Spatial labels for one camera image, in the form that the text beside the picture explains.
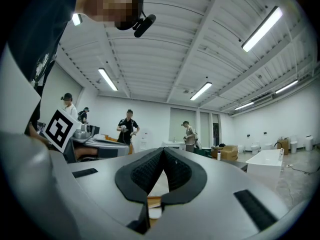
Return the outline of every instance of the floor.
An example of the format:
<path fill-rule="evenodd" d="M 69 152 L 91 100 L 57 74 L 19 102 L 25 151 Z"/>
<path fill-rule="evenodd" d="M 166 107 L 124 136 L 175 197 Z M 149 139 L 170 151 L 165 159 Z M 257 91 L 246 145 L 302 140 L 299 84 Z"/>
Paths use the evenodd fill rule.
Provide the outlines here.
<path fill-rule="evenodd" d="M 239 162 L 245 162 L 252 158 L 251 152 L 240 153 Z M 289 209 L 296 206 L 303 200 L 310 199 L 315 188 L 319 184 L 320 170 L 316 173 L 306 174 L 302 171 L 293 170 L 287 165 L 292 165 L 294 169 L 305 172 L 315 172 L 320 167 L 320 150 L 312 151 L 298 150 L 295 154 L 283 156 L 282 168 L 276 193 L 281 197 Z M 169 192 L 168 180 L 163 171 L 159 180 L 150 192 L 149 196 L 162 196 Z"/>

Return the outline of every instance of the cap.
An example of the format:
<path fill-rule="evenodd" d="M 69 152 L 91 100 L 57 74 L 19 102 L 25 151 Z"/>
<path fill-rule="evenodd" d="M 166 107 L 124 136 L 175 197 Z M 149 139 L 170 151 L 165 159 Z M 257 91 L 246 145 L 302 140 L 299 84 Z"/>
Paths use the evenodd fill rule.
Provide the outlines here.
<path fill-rule="evenodd" d="M 117 27 L 118 30 L 129 30 L 134 25 L 136 25 L 136 23 L 140 19 L 140 16 L 141 16 L 141 13 L 142 13 L 143 7 L 144 7 L 144 0 L 132 0 L 132 3 L 137 3 L 138 4 L 137 15 L 134 16 L 133 21 L 120 22 L 120 26 Z"/>
<path fill-rule="evenodd" d="M 72 99 L 72 95 L 71 93 L 68 93 L 68 92 L 63 97 L 61 97 L 61 100 L 64 100 L 64 101 L 69 99 Z"/>

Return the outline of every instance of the person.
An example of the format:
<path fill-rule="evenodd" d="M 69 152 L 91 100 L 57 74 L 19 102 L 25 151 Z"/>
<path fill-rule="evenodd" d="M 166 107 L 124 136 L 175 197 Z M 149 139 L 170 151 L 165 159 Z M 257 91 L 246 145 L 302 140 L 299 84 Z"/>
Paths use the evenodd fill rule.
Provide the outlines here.
<path fill-rule="evenodd" d="M 120 120 L 116 130 L 120 132 L 117 142 L 124 143 L 127 145 L 131 144 L 131 138 L 140 131 L 140 127 L 137 122 L 132 119 L 134 112 L 129 109 L 126 112 L 126 118 Z"/>
<path fill-rule="evenodd" d="M 61 97 L 61 100 L 63 100 L 63 104 L 64 104 L 64 111 L 71 116 L 73 119 L 77 120 L 78 119 L 78 111 L 75 107 L 75 105 L 73 105 L 72 103 L 72 95 L 71 93 L 66 93 L 63 97 Z"/>
<path fill-rule="evenodd" d="M 56 59 L 59 41 L 73 14 L 112 23 L 120 30 L 139 20 L 144 0 L 33 0 L 12 29 L 7 44 L 26 79 L 42 96 L 46 78 Z M 36 129 L 40 102 L 31 116 Z"/>
<path fill-rule="evenodd" d="M 191 125 L 189 125 L 188 121 L 184 121 L 182 125 L 186 128 L 186 136 L 183 138 L 185 140 L 186 145 L 185 151 L 193 153 L 196 143 L 196 131 L 193 129 Z"/>
<path fill-rule="evenodd" d="M 88 123 L 87 121 L 87 113 L 89 112 L 89 108 L 85 107 L 84 110 L 82 110 L 81 112 L 78 113 L 78 120 L 85 124 Z"/>

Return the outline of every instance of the ceiling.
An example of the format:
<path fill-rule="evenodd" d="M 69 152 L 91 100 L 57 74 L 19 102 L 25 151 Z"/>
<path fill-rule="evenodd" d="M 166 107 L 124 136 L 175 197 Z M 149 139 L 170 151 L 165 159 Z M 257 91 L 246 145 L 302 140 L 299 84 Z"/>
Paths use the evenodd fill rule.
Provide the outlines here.
<path fill-rule="evenodd" d="M 241 45 L 274 6 L 283 16 L 249 51 Z M 293 0 L 144 0 L 156 21 L 140 38 L 83 16 L 60 46 L 100 95 L 233 113 L 295 79 L 313 77 L 317 42 Z M 118 91 L 112 91 L 104 68 Z M 212 87 L 194 101 L 206 82 Z"/>

